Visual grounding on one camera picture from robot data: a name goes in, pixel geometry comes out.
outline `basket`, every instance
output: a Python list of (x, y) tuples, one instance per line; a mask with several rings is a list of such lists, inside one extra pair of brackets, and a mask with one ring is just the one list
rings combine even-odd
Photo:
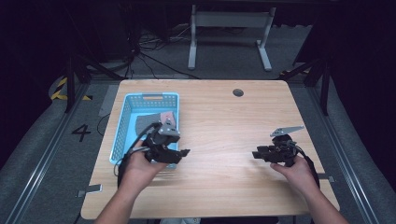
[[(128, 93), (124, 97), (119, 124), (117, 126), (113, 147), (110, 153), (110, 162), (116, 164), (128, 151), (137, 138), (135, 123), (138, 116), (152, 115), (172, 111), (178, 129), (178, 94), (176, 92), (159, 93)], [(177, 143), (171, 143), (169, 149), (178, 150)]]

